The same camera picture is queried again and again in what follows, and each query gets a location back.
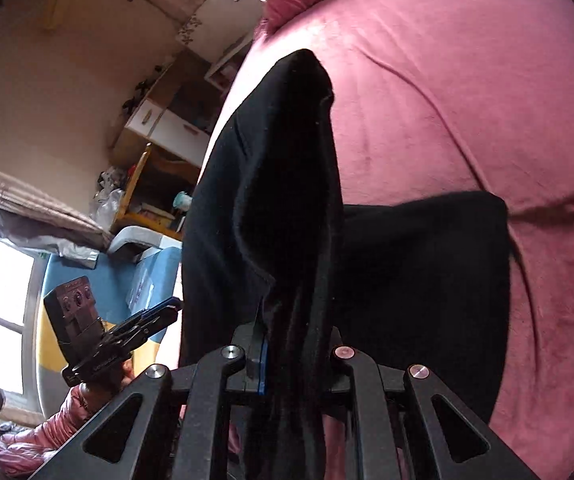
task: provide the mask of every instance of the metal screw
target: metal screw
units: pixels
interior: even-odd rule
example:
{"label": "metal screw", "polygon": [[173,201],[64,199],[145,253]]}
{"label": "metal screw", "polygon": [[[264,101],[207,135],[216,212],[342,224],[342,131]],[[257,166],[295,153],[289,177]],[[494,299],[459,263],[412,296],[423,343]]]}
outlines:
{"label": "metal screw", "polygon": [[159,365],[158,363],[147,367],[145,370],[145,375],[147,377],[151,377],[152,379],[160,379],[165,373],[167,373],[165,365]]}
{"label": "metal screw", "polygon": [[240,356],[240,352],[240,348],[238,348],[236,345],[227,345],[221,350],[221,355],[225,359],[235,359],[236,357]]}
{"label": "metal screw", "polygon": [[423,365],[411,365],[409,373],[414,379],[427,379],[429,377],[429,368]]}
{"label": "metal screw", "polygon": [[334,350],[334,354],[336,354],[336,357],[339,359],[351,359],[355,352],[350,346],[339,346],[336,348],[336,350]]}

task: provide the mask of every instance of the white drawer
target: white drawer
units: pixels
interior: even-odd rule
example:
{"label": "white drawer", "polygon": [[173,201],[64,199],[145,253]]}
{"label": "white drawer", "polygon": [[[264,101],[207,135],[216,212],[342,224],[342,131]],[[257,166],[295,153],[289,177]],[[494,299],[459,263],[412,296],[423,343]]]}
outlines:
{"label": "white drawer", "polygon": [[145,99],[133,113],[131,118],[129,118],[126,127],[147,137],[151,133],[154,124],[156,124],[162,113],[163,108],[154,104],[149,99]]}
{"label": "white drawer", "polygon": [[209,136],[173,112],[164,111],[150,138],[197,168],[202,167]]}

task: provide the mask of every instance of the pink bed sheet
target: pink bed sheet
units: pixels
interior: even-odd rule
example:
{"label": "pink bed sheet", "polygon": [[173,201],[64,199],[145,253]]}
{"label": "pink bed sheet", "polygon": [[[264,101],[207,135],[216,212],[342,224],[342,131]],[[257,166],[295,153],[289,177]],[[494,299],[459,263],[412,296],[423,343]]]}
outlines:
{"label": "pink bed sheet", "polygon": [[[491,427],[542,480],[574,470],[574,3],[324,0],[253,45],[212,136],[280,58],[317,55],[346,203],[486,189],[516,245]],[[476,370],[472,370],[475,380]]]}

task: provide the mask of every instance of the pink puffer jacket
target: pink puffer jacket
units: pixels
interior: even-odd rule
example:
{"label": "pink puffer jacket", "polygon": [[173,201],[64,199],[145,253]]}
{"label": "pink puffer jacket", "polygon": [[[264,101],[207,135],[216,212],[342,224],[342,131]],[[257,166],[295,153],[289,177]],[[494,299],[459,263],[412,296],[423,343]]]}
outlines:
{"label": "pink puffer jacket", "polygon": [[36,471],[92,415],[84,405],[80,387],[71,388],[60,411],[47,422],[34,430],[0,437],[0,469],[11,477]]}

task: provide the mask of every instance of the triangular cutout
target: triangular cutout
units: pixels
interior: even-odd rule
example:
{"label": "triangular cutout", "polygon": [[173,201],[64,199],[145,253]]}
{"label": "triangular cutout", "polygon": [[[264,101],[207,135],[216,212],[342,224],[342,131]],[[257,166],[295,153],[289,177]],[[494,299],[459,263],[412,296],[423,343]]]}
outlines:
{"label": "triangular cutout", "polygon": [[465,422],[445,400],[445,397],[433,396],[432,405],[454,462],[465,462],[465,460],[485,454],[490,449],[489,444]]}
{"label": "triangular cutout", "polygon": [[84,443],[85,452],[118,463],[142,404],[142,395],[129,397]]}

